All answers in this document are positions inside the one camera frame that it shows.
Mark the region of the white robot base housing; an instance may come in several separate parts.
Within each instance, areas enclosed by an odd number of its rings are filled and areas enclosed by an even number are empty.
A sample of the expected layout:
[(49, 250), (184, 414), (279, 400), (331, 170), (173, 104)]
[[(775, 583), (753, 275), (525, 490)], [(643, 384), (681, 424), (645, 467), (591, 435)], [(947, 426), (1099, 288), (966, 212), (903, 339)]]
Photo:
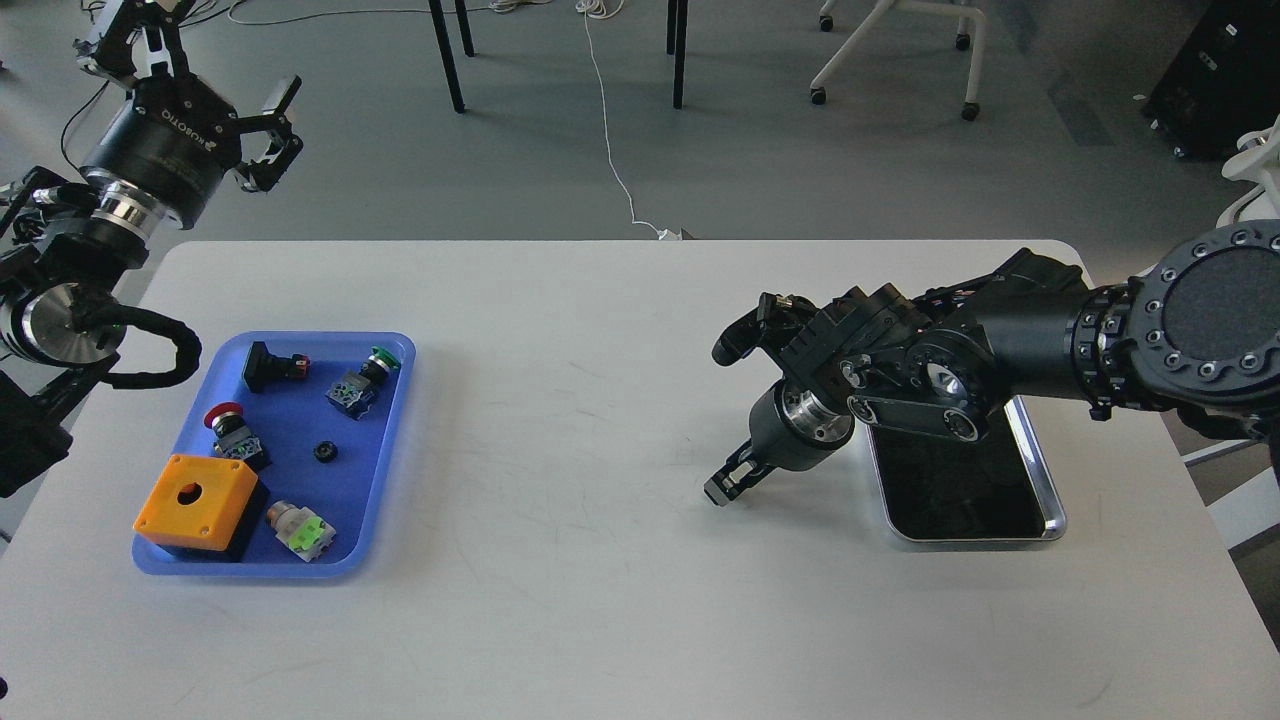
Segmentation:
[[(1242, 222), (1277, 219), (1277, 132), (1279, 123), (1274, 122), (1267, 129), (1252, 131), (1238, 138), (1236, 154), (1225, 161), (1221, 176), (1228, 181), (1247, 181), (1252, 183), (1252, 188), (1219, 215), (1216, 231)], [(1184, 455), (1181, 461), (1187, 468), (1263, 443), (1262, 439), (1245, 437), (1243, 430), (1226, 430), (1222, 427), (1202, 430), (1201, 434), (1216, 443)], [(1279, 496), (1274, 469), (1261, 471), (1210, 503), (1207, 510), (1225, 546), (1233, 552), (1262, 534), (1276, 530)]]

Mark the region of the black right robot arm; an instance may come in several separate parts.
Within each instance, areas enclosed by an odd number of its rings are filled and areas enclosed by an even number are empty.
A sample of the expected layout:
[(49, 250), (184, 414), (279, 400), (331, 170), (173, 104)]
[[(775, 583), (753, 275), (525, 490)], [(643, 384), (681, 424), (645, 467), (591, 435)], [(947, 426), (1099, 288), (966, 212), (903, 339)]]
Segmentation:
[(1018, 250), (989, 274), (909, 299), (884, 284), (819, 306), (764, 293), (712, 356), (755, 348), (781, 370), (749, 437), (704, 486), (724, 506), (776, 469), (805, 471), (860, 421), (975, 443), (1018, 396), (1175, 411), (1216, 439), (1277, 455), (1279, 224), (1239, 222), (1178, 245), (1143, 275), (1091, 288), (1079, 266)]

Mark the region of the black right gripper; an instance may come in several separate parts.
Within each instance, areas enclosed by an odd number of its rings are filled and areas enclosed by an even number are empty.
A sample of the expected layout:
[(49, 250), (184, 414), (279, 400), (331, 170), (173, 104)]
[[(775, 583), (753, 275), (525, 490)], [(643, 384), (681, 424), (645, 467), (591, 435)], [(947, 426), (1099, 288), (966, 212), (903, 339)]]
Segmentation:
[(854, 434), (852, 416), (828, 410), (808, 389), (776, 383), (749, 414), (749, 441), (703, 486), (717, 507), (758, 486), (774, 469), (805, 471), (842, 448)]

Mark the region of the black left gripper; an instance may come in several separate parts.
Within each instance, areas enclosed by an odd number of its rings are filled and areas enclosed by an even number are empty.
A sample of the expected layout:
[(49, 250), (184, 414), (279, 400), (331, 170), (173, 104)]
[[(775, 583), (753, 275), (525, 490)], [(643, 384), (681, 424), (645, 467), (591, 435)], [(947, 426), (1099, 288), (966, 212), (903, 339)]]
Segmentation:
[[(83, 72), (127, 91), (125, 105), (81, 163), (81, 174), (100, 188), (122, 181), (150, 193), (183, 229), (195, 225), (224, 174), (241, 160), (241, 141), (219, 135), (219, 127), (230, 122), (236, 136), (268, 136), (259, 159), (234, 168), (239, 187), (250, 193), (273, 190), (303, 147), (287, 115), (302, 86), (298, 76), (283, 79), (259, 114), (232, 119), (234, 108), (189, 70), (179, 28), (193, 6), (106, 1), (90, 36), (73, 42)], [(138, 33), (154, 59), (146, 77), (134, 65)]]

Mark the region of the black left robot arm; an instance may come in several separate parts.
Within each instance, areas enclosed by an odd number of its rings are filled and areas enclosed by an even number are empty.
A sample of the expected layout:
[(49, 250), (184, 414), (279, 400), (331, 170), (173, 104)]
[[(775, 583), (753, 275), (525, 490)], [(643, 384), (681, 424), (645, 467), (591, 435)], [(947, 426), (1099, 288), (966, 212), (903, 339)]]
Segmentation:
[(113, 295), (169, 222), (200, 219), (225, 174), (268, 192), (300, 155), (284, 82), (257, 115), (238, 113), (189, 68), (180, 27), (189, 1), (109, 1), (76, 44), (83, 70), (125, 101), (79, 165), (79, 181), (32, 168), (3, 190), (3, 345), (59, 375), (26, 393), (3, 378), (1, 492), (13, 496), (69, 454), (64, 420), (97, 384), (160, 389), (191, 378), (202, 346), (184, 323)]

